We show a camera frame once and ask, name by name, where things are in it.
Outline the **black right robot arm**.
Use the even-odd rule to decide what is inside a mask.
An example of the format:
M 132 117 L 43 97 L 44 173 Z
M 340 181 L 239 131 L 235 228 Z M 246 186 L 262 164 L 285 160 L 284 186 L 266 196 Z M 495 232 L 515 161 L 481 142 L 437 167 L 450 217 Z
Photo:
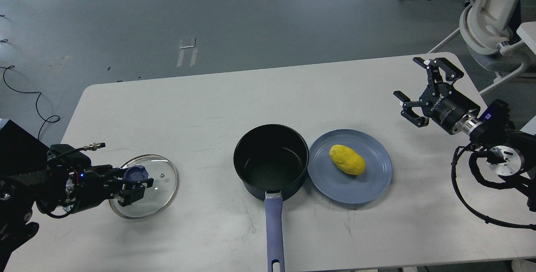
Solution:
M 416 127 L 425 127 L 433 120 L 450 135 L 462 132 L 469 137 L 469 144 L 455 149 L 451 162 L 451 182 L 459 201 L 487 224 L 534 230 L 534 224 L 504 222 L 471 207 L 459 190 L 456 168 L 461 156 L 469 152 L 468 166 L 479 184 L 521 192 L 528 199 L 529 211 L 534 212 L 535 177 L 529 172 L 535 167 L 535 135 L 515 129 L 510 108 L 500 99 L 481 112 L 479 105 L 454 88 L 464 73 L 446 58 L 414 57 L 413 61 L 426 70 L 427 85 L 417 101 L 401 91 L 394 92 L 401 102 L 400 114 Z

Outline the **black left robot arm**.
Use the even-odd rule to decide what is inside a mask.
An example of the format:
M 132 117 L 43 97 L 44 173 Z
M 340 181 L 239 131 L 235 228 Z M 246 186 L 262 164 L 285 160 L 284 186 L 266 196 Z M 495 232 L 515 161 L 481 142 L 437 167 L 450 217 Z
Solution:
M 126 207 L 144 197 L 154 183 L 145 167 L 93 166 L 84 154 L 104 147 L 103 142 L 80 148 L 55 144 L 46 152 L 45 167 L 1 175 L 2 271 L 11 254 L 39 230 L 39 224 L 31 221 L 34 206 L 50 218 L 62 219 L 110 199 Z

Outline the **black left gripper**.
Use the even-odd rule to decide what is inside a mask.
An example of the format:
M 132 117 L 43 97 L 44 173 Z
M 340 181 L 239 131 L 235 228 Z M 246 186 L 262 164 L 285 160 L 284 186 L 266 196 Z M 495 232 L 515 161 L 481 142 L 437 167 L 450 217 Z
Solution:
M 145 167 L 92 166 L 79 174 L 69 195 L 72 200 L 63 209 L 66 213 L 79 213 L 97 207 L 115 194 L 119 205 L 126 207 L 141 200 L 154 181 Z

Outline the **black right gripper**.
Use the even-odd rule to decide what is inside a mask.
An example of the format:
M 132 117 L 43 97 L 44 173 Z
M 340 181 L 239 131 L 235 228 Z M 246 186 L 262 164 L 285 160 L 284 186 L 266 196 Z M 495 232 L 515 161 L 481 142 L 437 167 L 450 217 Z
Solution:
M 401 91 L 393 92 L 401 102 L 400 115 L 416 127 L 429 125 L 430 118 L 448 134 L 458 133 L 465 116 L 476 116 L 481 109 L 452 86 L 465 73 L 444 57 L 432 60 L 414 57 L 413 62 L 426 70 L 428 84 L 419 101 L 411 101 Z M 415 107 L 422 108 L 424 116 L 416 114 L 413 111 Z

